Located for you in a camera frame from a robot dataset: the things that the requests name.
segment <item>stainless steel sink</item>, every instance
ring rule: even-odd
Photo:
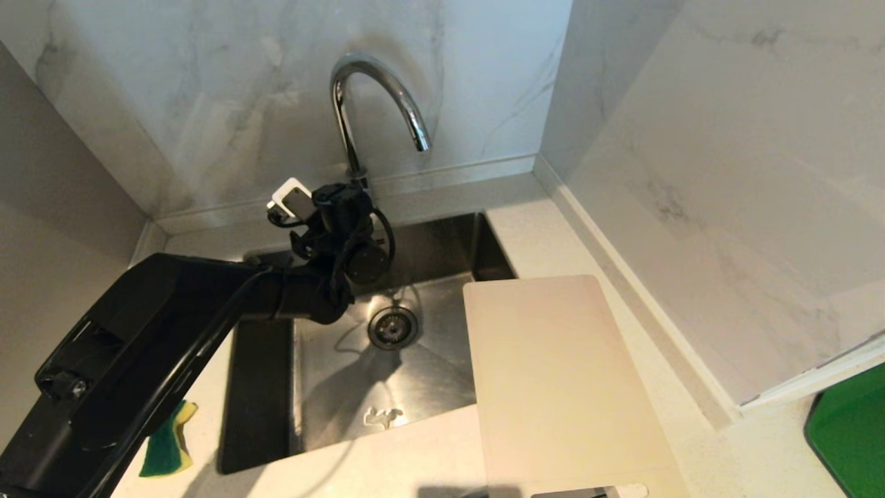
[[[355,288],[338,322],[244,323],[235,332],[222,473],[476,402],[461,289],[513,278],[504,253],[482,214],[394,232],[390,272]]]

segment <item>drain strainer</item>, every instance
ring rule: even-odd
[[[369,322],[369,339],[381,349],[402,349],[409,346],[416,337],[418,318],[404,307],[385,307]]]

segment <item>marble wall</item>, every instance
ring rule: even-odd
[[[343,178],[330,103],[348,51],[384,60],[431,128],[351,85],[375,178],[536,153],[571,0],[0,0],[0,41],[153,216]]]
[[[885,329],[885,3],[611,4],[542,156],[732,397]]]

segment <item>green tray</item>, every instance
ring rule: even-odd
[[[845,494],[885,497],[885,365],[821,393],[805,439]]]

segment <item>faucet spout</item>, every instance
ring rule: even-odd
[[[409,90],[399,81],[396,76],[384,66],[378,59],[361,53],[347,54],[338,61],[332,70],[330,87],[332,91],[332,103],[335,105],[335,116],[338,118],[338,129],[341,131],[341,139],[344,141],[344,150],[347,152],[347,161],[350,164],[349,174],[354,180],[362,181],[366,177],[366,169],[359,163],[357,149],[353,142],[353,130],[347,117],[347,108],[344,105],[344,87],[351,74],[362,73],[377,81],[393,98],[400,113],[403,114],[412,141],[419,152],[427,151],[431,147],[430,135],[421,117],[421,111],[415,105],[415,101],[409,94]]]

